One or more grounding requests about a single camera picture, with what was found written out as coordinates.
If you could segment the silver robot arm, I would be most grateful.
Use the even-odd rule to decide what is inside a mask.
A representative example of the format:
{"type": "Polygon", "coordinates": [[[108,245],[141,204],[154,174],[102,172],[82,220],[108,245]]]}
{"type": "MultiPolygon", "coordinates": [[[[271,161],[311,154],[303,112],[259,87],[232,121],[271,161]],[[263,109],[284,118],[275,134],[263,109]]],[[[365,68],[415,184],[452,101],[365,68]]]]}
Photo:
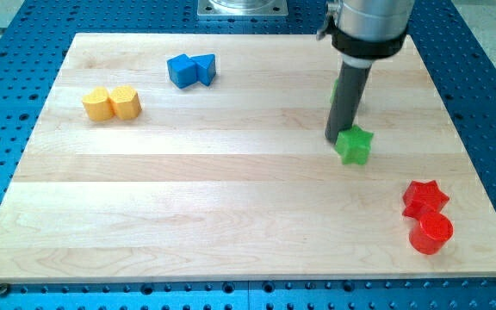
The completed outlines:
{"type": "Polygon", "coordinates": [[[316,38],[331,36],[345,64],[368,69],[403,47],[413,5],[413,0],[328,1],[316,38]]]}

